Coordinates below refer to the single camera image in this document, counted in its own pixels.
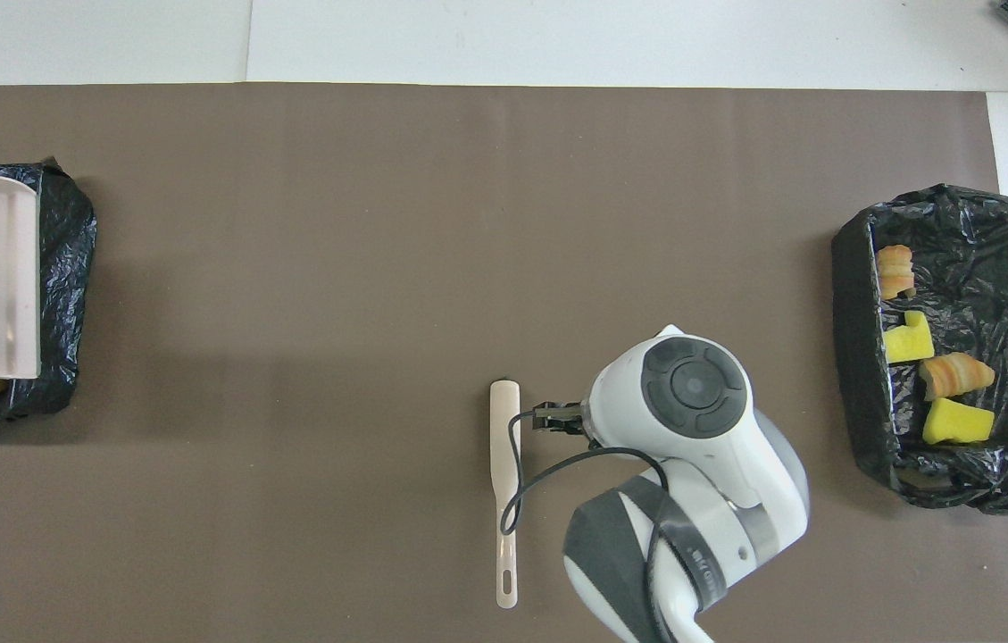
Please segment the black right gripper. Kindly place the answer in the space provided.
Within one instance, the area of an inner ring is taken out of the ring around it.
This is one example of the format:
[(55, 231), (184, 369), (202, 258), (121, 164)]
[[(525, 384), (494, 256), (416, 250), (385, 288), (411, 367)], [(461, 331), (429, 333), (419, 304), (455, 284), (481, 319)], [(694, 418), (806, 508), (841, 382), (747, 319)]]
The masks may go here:
[(581, 402), (544, 402), (532, 408), (532, 428), (572, 436), (587, 434), (586, 413)]

